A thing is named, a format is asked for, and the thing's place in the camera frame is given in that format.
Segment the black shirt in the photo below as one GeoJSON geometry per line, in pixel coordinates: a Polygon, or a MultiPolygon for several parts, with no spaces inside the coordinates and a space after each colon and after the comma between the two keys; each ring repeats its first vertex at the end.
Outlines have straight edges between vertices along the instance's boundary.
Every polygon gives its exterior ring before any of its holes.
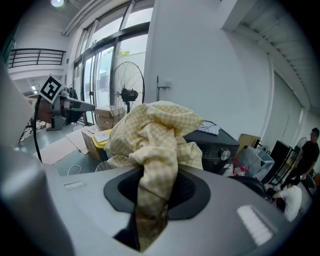
{"type": "Polygon", "coordinates": [[[317,161],[319,156],[318,143],[312,143],[310,140],[307,141],[302,147],[303,153],[302,158],[298,163],[298,169],[301,171],[308,171],[313,162],[317,161]]]}

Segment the black railing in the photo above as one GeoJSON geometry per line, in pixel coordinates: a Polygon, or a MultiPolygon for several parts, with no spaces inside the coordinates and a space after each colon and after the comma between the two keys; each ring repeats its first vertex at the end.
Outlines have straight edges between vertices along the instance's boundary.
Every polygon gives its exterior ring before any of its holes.
{"type": "Polygon", "coordinates": [[[16,68],[31,65],[62,65],[64,50],[22,48],[14,49],[9,56],[8,67],[16,68]]]}

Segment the yellow checkered cloth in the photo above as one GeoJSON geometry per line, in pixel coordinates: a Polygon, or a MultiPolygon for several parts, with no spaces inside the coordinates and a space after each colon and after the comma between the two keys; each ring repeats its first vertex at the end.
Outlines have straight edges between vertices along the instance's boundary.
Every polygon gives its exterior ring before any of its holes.
{"type": "Polygon", "coordinates": [[[166,226],[168,200],[178,173],[178,163],[198,169],[202,152],[183,139],[203,119],[192,110],[169,101],[141,104],[112,129],[104,150],[114,156],[112,168],[144,166],[139,181],[136,223],[140,250],[144,251],[166,226]]]}

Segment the fan motor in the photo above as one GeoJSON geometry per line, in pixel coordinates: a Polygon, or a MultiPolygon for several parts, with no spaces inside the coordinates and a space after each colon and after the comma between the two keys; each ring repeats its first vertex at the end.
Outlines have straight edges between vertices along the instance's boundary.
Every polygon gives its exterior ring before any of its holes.
{"type": "Polygon", "coordinates": [[[121,93],[122,101],[124,102],[134,102],[136,98],[138,97],[138,92],[136,90],[127,90],[126,88],[123,88],[121,93]]]}

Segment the yellow tray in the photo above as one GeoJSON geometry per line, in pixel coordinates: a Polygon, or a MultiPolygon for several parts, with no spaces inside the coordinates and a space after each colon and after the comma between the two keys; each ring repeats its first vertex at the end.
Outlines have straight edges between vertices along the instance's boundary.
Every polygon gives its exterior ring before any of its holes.
{"type": "Polygon", "coordinates": [[[100,132],[98,132],[97,134],[93,135],[92,141],[93,141],[93,144],[95,145],[95,147],[96,147],[97,149],[103,149],[103,148],[105,147],[108,139],[98,142],[98,141],[97,141],[97,138],[96,138],[96,135],[99,135],[99,134],[101,134],[101,133],[107,133],[108,135],[110,135],[111,131],[112,131],[112,129],[103,130],[103,131],[100,131],[100,132]]]}

